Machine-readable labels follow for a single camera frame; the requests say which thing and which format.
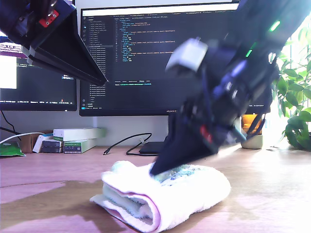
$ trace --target green led light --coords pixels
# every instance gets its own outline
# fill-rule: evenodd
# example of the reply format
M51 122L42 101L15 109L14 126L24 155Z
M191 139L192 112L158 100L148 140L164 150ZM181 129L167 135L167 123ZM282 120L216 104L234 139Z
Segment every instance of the green led light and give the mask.
M257 42L255 42L255 43L252 45L251 50L253 50L253 49L256 47L256 45L257 45Z
M280 21L276 21L270 28L270 31L273 32L279 25L280 25Z
M252 50L249 50L246 57L248 57L251 54Z

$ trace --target green bag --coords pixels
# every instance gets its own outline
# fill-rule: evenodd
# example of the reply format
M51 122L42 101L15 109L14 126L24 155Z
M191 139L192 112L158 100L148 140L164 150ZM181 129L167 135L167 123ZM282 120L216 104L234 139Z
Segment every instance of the green bag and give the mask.
M8 142L0 144L0 156L26 156L21 149L17 142Z

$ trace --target small box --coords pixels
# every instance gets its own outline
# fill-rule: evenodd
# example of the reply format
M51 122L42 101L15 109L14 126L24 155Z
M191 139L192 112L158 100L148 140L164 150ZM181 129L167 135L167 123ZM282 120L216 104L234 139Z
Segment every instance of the small box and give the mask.
M53 131L56 141L76 141L84 139L94 139L106 136L106 129L85 128L85 129L55 129Z
M63 147L42 147L41 152L42 153L63 153L64 148Z
M29 150L31 149L31 152L24 152L24 153L40 153L40 149L42 146L42 141L44 139L53 138L53 132L49 131L43 131L45 134L31 134L30 137L22 138L22 151L23 149Z
M43 147L63 147L64 142L56 141L54 139L43 140Z
M65 154L81 154L96 146L96 139L64 142Z

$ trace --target monitor stand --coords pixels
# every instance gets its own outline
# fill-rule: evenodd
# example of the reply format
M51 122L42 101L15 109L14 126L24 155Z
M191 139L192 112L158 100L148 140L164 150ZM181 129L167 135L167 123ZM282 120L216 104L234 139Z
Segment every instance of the monitor stand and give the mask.
M169 115L169 133L165 137L164 142L147 142L139 152L141 154L154 154L156 156L156 154L159 154L166 145L170 144L175 137L176 117L177 114Z

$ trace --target robotic arm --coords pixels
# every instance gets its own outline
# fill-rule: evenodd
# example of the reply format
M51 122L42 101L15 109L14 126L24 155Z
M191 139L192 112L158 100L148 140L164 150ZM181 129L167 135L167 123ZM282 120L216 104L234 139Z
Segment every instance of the robotic arm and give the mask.
M175 137L166 142L152 175L216 154L228 134L240 141L252 137L261 114L249 135L233 123L279 78L276 58L270 63L268 56L277 57L310 11L311 0L241 0L224 40L190 39L177 48L167 69L191 72L202 81L202 92L184 102ZM64 0L0 0L0 30L22 45L30 64L106 82L78 35L76 8Z
M241 0L226 38L203 43L190 39L172 54L167 69L191 71L202 81L202 92L188 98L177 115L175 137L166 143L151 174L216 154L227 135L245 141L233 126L249 104L279 79L276 58L288 38L311 11L310 0ZM269 54L274 53L273 62ZM272 98L267 98L266 107Z

